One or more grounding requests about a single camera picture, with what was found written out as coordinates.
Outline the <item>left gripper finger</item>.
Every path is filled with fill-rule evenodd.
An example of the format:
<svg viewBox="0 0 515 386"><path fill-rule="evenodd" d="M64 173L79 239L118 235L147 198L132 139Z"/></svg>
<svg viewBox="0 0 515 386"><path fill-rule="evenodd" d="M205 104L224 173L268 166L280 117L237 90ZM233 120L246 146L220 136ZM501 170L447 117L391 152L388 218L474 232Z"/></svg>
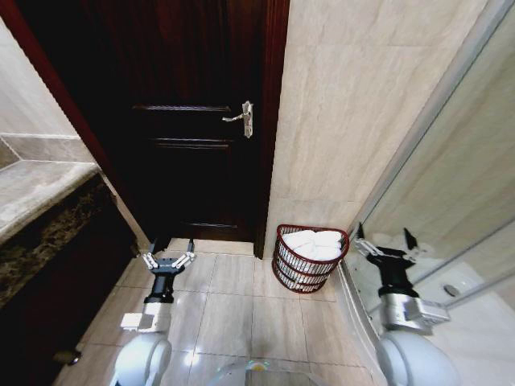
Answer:
<svg viewBox="0 0 515 386"><path fill-rule="evenodd" d="M183 267L186 268L195 259L195 243L194 240L191 238L188 241L187 251L172 264L172 267L174 269L182 269Z"/></svg>
<svg viewBox="0 0 515 386"><path fill-rule="evenodd" d="M144 263L146 264L147 268L152 271L153 269L157 269L159 267L159 263L155 260L154 257L154 251L155 246L157 244L158 239L155 238L151 243L146 252L141 251L140 257L143 259Z"/></svg>

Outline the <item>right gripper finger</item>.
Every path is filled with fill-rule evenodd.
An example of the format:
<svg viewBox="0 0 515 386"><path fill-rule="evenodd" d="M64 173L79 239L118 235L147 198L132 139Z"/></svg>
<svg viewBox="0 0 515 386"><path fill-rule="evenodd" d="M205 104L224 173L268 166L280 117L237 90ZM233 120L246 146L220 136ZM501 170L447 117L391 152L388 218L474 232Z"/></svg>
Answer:
<svg viewBox="0 0 515 386"><path fill-rule="evenodd" d="M407 228L403 228L405 242L407 250L405 252L405 257L410 261L417 261L419 258L427 255L429 250L427 248L422 248L418 245L417 238L411 234L411 232Z"/></svg>
<svg viewBox="0 0 515 386"><path fill-rule="evenodd" d="M352 242L356 250L365 257L368 255L375 257L380 255L380 250L377 246L365 239L365 232L361 222L358 223L357 228L353 233Z"/></svg>

